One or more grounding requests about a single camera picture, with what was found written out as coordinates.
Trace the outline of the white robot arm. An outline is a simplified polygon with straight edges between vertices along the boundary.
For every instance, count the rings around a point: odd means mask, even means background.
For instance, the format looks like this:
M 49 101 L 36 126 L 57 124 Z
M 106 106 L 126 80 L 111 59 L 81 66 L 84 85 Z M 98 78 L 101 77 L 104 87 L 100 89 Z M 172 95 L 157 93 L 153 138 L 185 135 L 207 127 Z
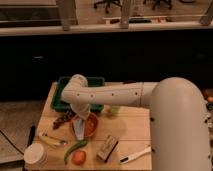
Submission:
M 83 119 L 91 104 L 147 108 L 152 171 L 212 171 L 205 100 L 187 79 L 90 87 L 84 76 L 75 74 L 61 99 Z

